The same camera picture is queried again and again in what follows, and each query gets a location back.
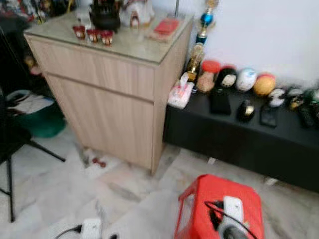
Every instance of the black chair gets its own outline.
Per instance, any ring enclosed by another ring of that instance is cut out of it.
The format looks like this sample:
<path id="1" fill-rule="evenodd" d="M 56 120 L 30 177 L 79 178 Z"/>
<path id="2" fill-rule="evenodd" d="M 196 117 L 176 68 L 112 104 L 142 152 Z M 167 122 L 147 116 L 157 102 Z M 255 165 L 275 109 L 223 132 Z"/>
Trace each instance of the black chair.
<path id="1" fill-rule="evenodd" d="M 15 221 L 14 213 L 14 193 L 13 193 L 13 175 L 11 156 L 17 152 L 22 146 L 28 144 L 37 149 L 40 149 L 53 157 L 65 162 L 65 159 L 47 150 L 43 146 L 31 140 L 32 135 L 27 130 L 15 125 L 11 120 L 8 120 L 5 97 L 2 88 L 0 87 L 0 165 L 7 162 L 7 176 L 9 191 L 0 188 L 0 191 L 9 196 L 10 202 L 10 217 L 11 222 Z"/>

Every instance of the black cable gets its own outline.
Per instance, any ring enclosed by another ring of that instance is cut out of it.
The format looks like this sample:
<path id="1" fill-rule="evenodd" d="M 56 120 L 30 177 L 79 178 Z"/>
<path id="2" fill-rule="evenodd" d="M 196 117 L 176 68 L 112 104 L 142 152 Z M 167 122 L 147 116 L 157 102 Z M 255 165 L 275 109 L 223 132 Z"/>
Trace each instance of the black cable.
<path id="1" fill-rule="evenodd" d="M 71 232 L 71 231 L 75 231 L 77 233 L 80 233 L 81 232 L 81 229 L 82 229 L 82 225 L 79 224 L 77 225 L 76 227 L 73 227 L 73 228 L 70 228 L 68 230 L 65 230 L 63 232 L 61 232 L 59 235 L 57 235 L 54 239 L 58 239 L 60 236 L 62 236 L 63 234 L 67 233 L 67 232 Z"/>
<path id="2" fill-rule="evenodd" d="M 248 227 L 246 227 L 244 224 L 242 224 L 239 220 L 237 220 L 236 218 L 232 217 L 231 215 L 229 215 L 229 214 L 223 212 L 222 210 L 219 210 L 219 209 L 217 209 L 217 208 L 212 207 L 210 204 L 213 204 L 213 205 L 214 205 L 214 202 L 205 201 L 204 203 L 205 203 L 205 205 L 206 205 L 209 209 L 214 210 L 214 211 L 216 211 L 216 212 L 219 212 L 219 213 L 221 213 L 221 214 L 223 214 L 223 215 L 225 215 L 225 216 L 231 218 L 232 220 L 238 222 L 244 229 L 246 229 L 246 230 L 249 232 L 250 235 L 253 236 L 254 239 L 258 239 L 258 238 L 255 236 L 255 234 L 253 234 L 253 232 L 252 232 L 251 230 L 249 230 Z"/>

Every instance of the marble floor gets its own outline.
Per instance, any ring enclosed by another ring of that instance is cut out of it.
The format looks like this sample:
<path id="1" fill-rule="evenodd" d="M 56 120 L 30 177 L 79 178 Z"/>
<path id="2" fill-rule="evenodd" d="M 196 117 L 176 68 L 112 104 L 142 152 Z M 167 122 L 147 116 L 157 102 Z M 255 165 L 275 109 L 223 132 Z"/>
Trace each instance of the marble floor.
<path id="1" fill-rule="evenodd" d="M 109 156 L 101 158 L 107 163 L 105 169 L 96 164 L 85 168 L 68 128 L 55 138 L 35 140 L 67 161 L 61 163 L 29 146 L 14 155 L 17 219 L 8 222 L 7 196 L 0 194 L 1 239 L 53 239 L 91 217 L 102 219 L 103 239 L 114 232 L 123 239 L 171 238 L 178 195 L 207 173 L 251 186 L 259 193 L 267 239 L 319 238 L 317 193 L 282 182 L 267 186 L 262 175 L 218 160 L 210 165 L 205 156 L 171 145 L 151 177 L 147 170 Z M 0 186 L 6 184 L 3 164 Z"/>

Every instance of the red cup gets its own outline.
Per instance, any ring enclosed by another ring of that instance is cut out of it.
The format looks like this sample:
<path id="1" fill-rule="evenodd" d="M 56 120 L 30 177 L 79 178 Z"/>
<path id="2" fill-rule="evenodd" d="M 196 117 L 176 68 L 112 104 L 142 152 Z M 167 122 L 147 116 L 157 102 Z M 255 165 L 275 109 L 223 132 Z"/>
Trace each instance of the red cup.
<path id="1" fill-rule="evenodd" d="M 80 25 L 80 26 L 73 26 L 73 31 L 76 35 L 77 38 L 83 40 L 85 38 L 85 27 Z"/>
<path id="2" fill-rule="evenodd" d="M 95 43 L 98 42 L 98 35 L 99 35 L 99 31 L 96 29 L 87 29 L 86 33 L 89 36 L 89 39 L 91 42 Z"/>
<path id="3" fill-rule="evenodd" d="M 100 36 L 102 39 L 102 43 L 106 46 L 110 46 L 112 44 L 113 41 L 113 32 L 112 31 L 108 31 L 108 30 L 104 30 L 100 32 Z"/>

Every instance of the green basket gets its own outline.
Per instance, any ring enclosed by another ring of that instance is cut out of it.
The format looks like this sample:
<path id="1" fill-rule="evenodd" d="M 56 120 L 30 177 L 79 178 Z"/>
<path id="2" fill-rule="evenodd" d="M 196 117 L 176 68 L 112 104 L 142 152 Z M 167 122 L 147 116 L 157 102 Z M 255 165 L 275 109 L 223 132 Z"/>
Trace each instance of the green basket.
<path id="1" fill-rule="evenodd" d="M 54 137 L 66 125 L 64 115 L 56 102 L 37 112 L 16 116 L 14 120 L 34 137 L 40 138 Z"/>

